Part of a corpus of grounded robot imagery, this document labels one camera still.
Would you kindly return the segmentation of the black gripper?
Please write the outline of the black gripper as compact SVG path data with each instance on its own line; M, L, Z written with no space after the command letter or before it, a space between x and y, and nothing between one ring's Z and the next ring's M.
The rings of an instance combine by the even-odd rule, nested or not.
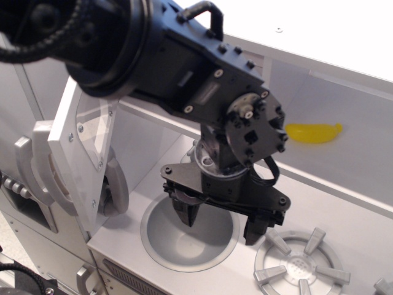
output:
M246 245L255 245L268 227L281 226L290 208L290 199L262 184L253 168L239 176L219 178L203 173L191 162L164 165L160 173L166 179L164 191L182 223L192 227L203 203L246 215Z

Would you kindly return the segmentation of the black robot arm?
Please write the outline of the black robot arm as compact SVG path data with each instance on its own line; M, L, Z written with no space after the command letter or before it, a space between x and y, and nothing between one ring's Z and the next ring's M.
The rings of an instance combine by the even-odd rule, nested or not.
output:
M280 103L242 48L224 42L224 16L210 1L2 1L3 63L47 57L65 63L94 97L130 96L199 123L192 163L161 169L180 220L201 204L247 216L255 244L283 223L290 200L274 188L272 159L288 137Z

